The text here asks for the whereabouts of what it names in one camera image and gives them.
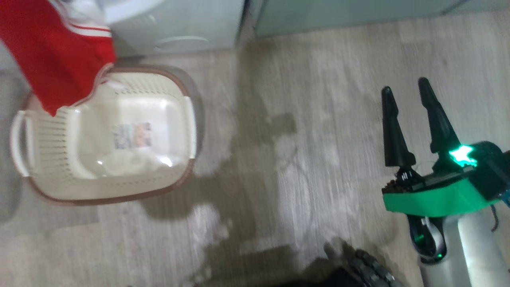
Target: wire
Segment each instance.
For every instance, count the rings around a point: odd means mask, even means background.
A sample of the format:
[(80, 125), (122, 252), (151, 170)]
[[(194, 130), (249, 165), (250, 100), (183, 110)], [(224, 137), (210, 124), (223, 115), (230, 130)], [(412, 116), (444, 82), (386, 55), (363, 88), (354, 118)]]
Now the wire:
[(492, 232), (496, 231), (499, 226), (498, 214), (496, 213), (496, 207), (491, 205), (492, 215), (494, 215), (494, 227), (491, 229)]

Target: wooden floor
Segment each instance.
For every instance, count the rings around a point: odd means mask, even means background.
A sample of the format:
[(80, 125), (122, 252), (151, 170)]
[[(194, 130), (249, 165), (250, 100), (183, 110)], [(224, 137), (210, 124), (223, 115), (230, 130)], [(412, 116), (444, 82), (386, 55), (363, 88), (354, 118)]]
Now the wooden floor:
[[(421, 173), (435, 157), (420, 76), (463, 143), (510, 149), (508, 11), (243, 40), (142, 63), (194, 80), (204, 131), (194, 175), (171, 194), (98, 207), (50, 205), (26, 182), (3, 190), (0, 286), (320, 279), (333, 267), (324, 244), (341, 238), (421, 286), (405, 216), (381, 197), (395, 170), (384, 166), (380, 90), (395, 93)], [(510, 265), (510, 209), (498, 212)]]

